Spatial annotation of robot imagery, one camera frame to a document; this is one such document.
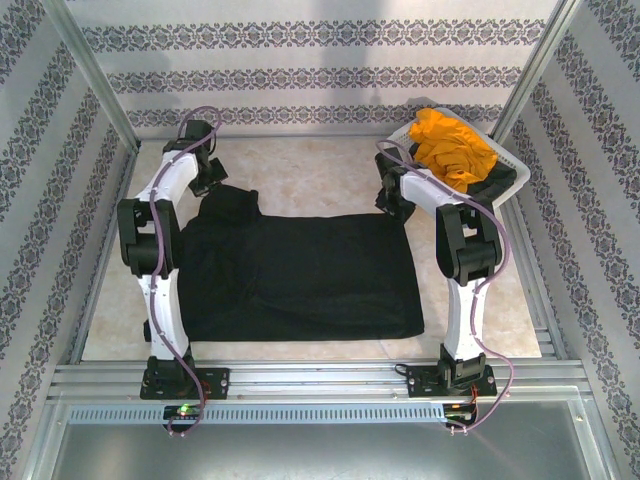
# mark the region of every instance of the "black cloth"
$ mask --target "black cloth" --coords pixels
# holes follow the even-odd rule
[[[401,222],[263,216],[221,185],[182,231],[178,293],[192,341],[404,338],[424,331]]]

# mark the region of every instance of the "striped wall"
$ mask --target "striped wall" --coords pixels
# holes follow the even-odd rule
[[[507,147],[552,306],[622,470],[640,478],[640,1],[586,0]]]
[[[127,154],[34,0],[0,6],[0,479],[23,469]]]
[[[556,0],[69,1],[136,133],[380,134],[442,104],[489,131]]]

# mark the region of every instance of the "wire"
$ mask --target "wire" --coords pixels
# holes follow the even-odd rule
[[[401,157],[404,156],[404,158],[408,159],[409,161],[399,160],[399,159],[395,158],[393,155],[391,155],[390,153],[388,153],[387,151],[385,151],[384,147],[382,146],[385,143],[388,143],[388,144],[393,145],[394,147],[396,147],[398,149],[398,151],[400,152],[400,156]],[[467,432],[470,432],[470,431],[476,429],[477,427],[479,427],[480,425],[482,425],[485,422],[485,420],[487,420],[487,418],[489,418],[491,415],[493,415],[493,412],[496,411],[496,408],[498,408],[498,405],[500,405],[500,402],[502,402],[504,397],[507,395],[507,392],[509,392],[509,389],[511,388],[511,385],[513,384],[513,379],[515,378],[515,374],[516,374],[513,362],[511,360],[509,360],[505,355],[502,355],[501,353],[495,352],[495,351],[491,350],[490,348],[488,348],[482,342],[482,340],[480,340],[478,338],[478,333],[476,331],[476,309],[477,309],[477,306],[478,306],[478,296],[480,294],[480,291],[485,286],[489,285],[496,277],[498,277],[498,275],[500,275],[502,272],[504,272],[504,269],[507,267],[507,264],[509,263],[509,258],[511,256],[511,244],[509,243],[509,238],[507,236],[507,231],[505,230],[504,226],[498,221],[498,219],[495,217],[495,215],[493,213],[491,213],[486,207],[484,207],[483,205],[480,205],[477,202],[474,202],[473,200],[471,200],[466,195],[463,195],[463,194],[461,194],[459,192],[456,192],[454,189],[452,189],[451,187],[449,187],[445,183],[441,182],[436,177],[433,177],[433,176],[430,176],[430,175],[426,175],[420,169],[415,168],[412,165],[410,165],[410,160],[412,159],[412,156],[411,156],[411,153],[409,153],[409,151],[407,150],[407,148],[404,145],[402,145],[402,144],[400,144],[400,143],[398,143],[398,142],[396,142],[394,140],[385,139],[385,140],[379,140],[378,142],[376,142],[376,147],[378,148],[380,153],[385,158],[388,158],[392,162],[397,163],[398,165],[401,165],[402,167],[406,168],[407,170],[415,173],[419,177],[423,178],[425,181],[427,181],[427,182],[431,183],[432,185],[434,185],[436,188],[438,188],[443,193],[447,194],[449,197],[451,197],[451,198],[453,198],[455,200],[461,201],[463,203],[466,203],[470,207],[473,207],[476,210],[478,210],[480,213],[486,215],[489,218],[489,220],[491,220],[491,222],[498,229],[498,232],[500,233],[500,237],[502,238],[502,242],[504,243],[504,258],[502,260],[502,263],[500,264],[500,267],[498,267],[498,269],[493,273],[493,275],[490,275],[489,277],[487,277],[482,283],[480,283],[474,289],[473,300],[471,301],[471,315],[470,315],[469,321],[471,322],[471,335],[473,335],[473,339],[475,340],[475,342],[478,344],[478,346],[484,352],[486,352],[486,353],[488,353],[490,355],[493,355],[494,357],[499,358],[500,360],[502,360],[503,362],[505,362],[507,364],[507,366],[509,367],[509,379],[507,380],[507,384],[504,387],[504,389],[502,390],[502,392],[500,392],[500,394],[496,398],[496,401],[493,403],[493,405],[491,406],[489,411],[481,419],[479,419],[478,421],[476,421],[473,425],[471,425],[469,427],[465,426],[464,428],[459,428],[458,430],[455,430],[454,427],[451,427],[452,434],[453,433],[459,433],[459,432],[462,432],[462,433],[466,434]]]
[[[149,316],[151,317],[151,323],[153,324],[153,327],[155,328],[156,333],[160,337],[160,340],[162,340],[162,343],[164,343],[164,345],[171,352],[171,354],[175,357],[175,359],[178,361],[178,363],[182,366],[182,368],[185,369],[187,374],[195,382],[196,388],[198,389],[198,398],[200,400],[200,411],[198,412],[198,418],[196,419],[196,421],[193,424],[191,424],[189,426],[188,429],[186,429],[184,432],[180,432],[180,436],[181,437],[187,436],[187,434],[189,434],[191,431],[193,431],[193,429],[196,426],[198,426],[198,424],[202,421],[202,418],[204,416],[204,407],[205,407],[205,403],[206,403],[206,397],[205,397],[204,391],[202,390],[202,384],[200,383],[200,380],[198,379],[198,376],[193,371],[193,369],[191,367],[189,367],[187,362],[184,361],[184,359],[182,358],[182,355],[180,355],[180,353],[174,348],[174,346],[171,344],[169,339],[166,337],[166,335],[164,334],[164,332],[160,328],[160,325],[158,324],[158,319],[157,319],[157,315],[156,315],[156,306],[155,306],[155,296],[156,296],[156,290],[157,290],[158,275],[160,274],[160,272],[162,271],[162,267],[164,266],[164,236],[163,236],[163,233],[162,233],[162,226],[160,224],[160,218],[158,216],[158,210],[156,209],[155,200],[156,200],[156,194],[158,193],[158,186],[160,185],[160,182],[162,181],[162,178],[169,171],[169,169],[173,165],[175,165],[175,163],[178,160],[180,160],[182,157],[184,157],[187,153],[195,150],[200,145],[204,145],[207,141],[211,140],[211,138],[215,136],[216,132],[220,128],[220,125],[222,124],[222,119],[220,117],[220,114],[218,113],[218,110],[215,109],[214,107],[211,107],[211,106],[207,105],[207,106],[196,108],[196,109],[192,110],[191,112],[189,112],[185,116],[185,118],[182,120],[182,123],[180,124],[180,127],[178,129],[178,134],[180,134],[180,132],[182,131],[183,127],[187,124],[187,121],[191,117],[193,117],[196,113],[202,112],[204,110],[213,111],[216,114],[216,116],[218,117],[218,121],[217,121],[215,127],[213,127],[213,130],[209,134],[207,134],[204,138],[202,138],[201,140],[198,140],[197,142],[193,143],[192,145],[189,145],[187,148],[185,148],[184,150],[179,152],[175,157],[173,157],[169,162],[167,162],[164,165],[164,167],[162,167],[162,169],[160,170],[160,172],[156,176],[155,180],[153,181],[153,184],[151,185],[151,193],[149,194],[149,207],[151,208],[151,217],[153,218],[153,225],[154,225],[154,228],[155,228],[155,231],[156,231],[156,235],[157,235],[157,240],[158,240],[158,263],[156,265],[155,270],[151,274],[151,289],[150,289],[151,291],[150,291],[150,294],[149,294],[149,311],[150,311],[150,315]],[[173,420],[174,420],[173,418],[169,419],[169,423],[167,424],[167,431],[169,432],[169,435],[171,435],[171,436],[173,436],[175,434],[175,431],[171,428]]]

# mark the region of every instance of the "yellow cloth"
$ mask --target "yellow cloth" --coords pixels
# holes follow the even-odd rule
[[[487,142],[461,121],[431,108],[416,114],[409,137],[419,143],[415,160],[425,165],[444,183],[458,192],[481,182],[498,161]]]

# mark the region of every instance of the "beige floor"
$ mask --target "beige floor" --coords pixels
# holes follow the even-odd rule
[[[166,142],[145,142],[129,196],[151,179]],[[226,183],[260,192],[265,215],[336,216],[379,213],[380,189],[372,138],[223,139],[216,154]],[[177,212],[181,226],[196,215],[199,200],[187,191]],[[448,291],[435,261],[435,223],[422,210],[406,224],[416,264],[425,333],[409,339],[353,342],[194,342],[197,359],[347,360],[437,358],[447,326]],[[120,259],[116,240],[93,316],[84,360],[146,360],[142,337],[146,310],[135,278]],[[537,357],[540,350],[515,264],[488,293],[484,338],[487,346],[512,357]]]

